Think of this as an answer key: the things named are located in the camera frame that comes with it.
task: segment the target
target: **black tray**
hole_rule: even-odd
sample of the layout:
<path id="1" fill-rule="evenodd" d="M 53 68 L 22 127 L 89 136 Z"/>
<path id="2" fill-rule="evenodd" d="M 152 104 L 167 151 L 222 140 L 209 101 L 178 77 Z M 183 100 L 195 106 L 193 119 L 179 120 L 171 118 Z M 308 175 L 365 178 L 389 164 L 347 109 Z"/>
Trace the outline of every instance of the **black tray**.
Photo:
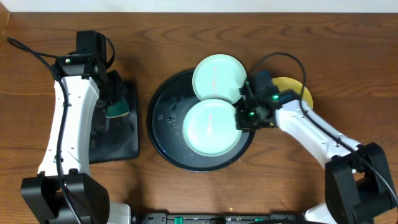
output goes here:
<path id="1" fill-rule="evenodd" d="M 192 88 L 192 75 L 193 70 L 180 72 L 155 92 L 148 107 L 148 135 L 158 153 L 173 165 L 190 171 L 218 170 L 244 154 L 255 132 L 243 132 L 238 144 L 220 156 L 202 156 L 191 150 L 182 136 L 182 122 L 188 110 L 200 102 Z"/>

